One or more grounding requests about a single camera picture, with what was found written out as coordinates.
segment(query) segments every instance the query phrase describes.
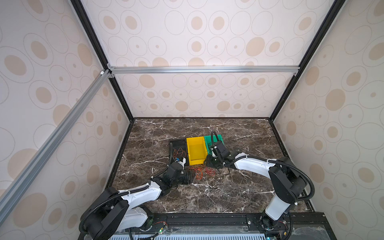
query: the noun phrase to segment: patterned wall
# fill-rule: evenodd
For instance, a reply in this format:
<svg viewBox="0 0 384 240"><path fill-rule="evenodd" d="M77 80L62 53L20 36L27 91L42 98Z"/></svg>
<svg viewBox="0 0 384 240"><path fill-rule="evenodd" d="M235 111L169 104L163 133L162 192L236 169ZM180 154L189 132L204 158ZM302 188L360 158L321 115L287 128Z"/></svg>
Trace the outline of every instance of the patterned wall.
<svg viewBox="0 0 384 240"><path fill-rule="evenodd" d="M0 228L0 240L74 240L128 128L108 80Z"/></svg>
<svg viewBox="0 0 384 240"><path fill-rule="evenodd" d="M99 75L91 49L67 1L0 1L0 196Z"/></svg>
<svg viewBox="0 0 384 240"><path fill-rule="evenodd" d="M384 1L349 1L275 124L339 240L384 236Z"/></svg>
<svg viewBox="0 0 384 240"><path fill-rule="evenodd" d="M269 117L292 73L117 74L135 117Z"/></svg>
<svg viewBox="0 0 384 240"><path fill-rule="evenodd" d="M333 0L83 3L113 66L238 66L298 64Z"/></svg>

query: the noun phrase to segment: work surface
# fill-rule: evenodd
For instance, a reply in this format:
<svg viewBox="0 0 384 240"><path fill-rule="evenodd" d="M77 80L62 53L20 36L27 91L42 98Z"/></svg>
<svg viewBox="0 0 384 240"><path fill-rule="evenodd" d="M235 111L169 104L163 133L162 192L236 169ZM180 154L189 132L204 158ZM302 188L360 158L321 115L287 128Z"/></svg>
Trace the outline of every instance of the work surface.
<svg viewBox="0 0 384 240"><path fill-rule="evenodd" d="M228 150L260 157L283 156L270 124L264 119L137 119L117 170L113 186L129 189L148 182L168 162L168 142L176 138L221 134ZM245 170L215 170L201 180L179 185L146 205L153 213L262 212L273 197L271 181ZM307 212L300 202L293 212Z"/></svg>

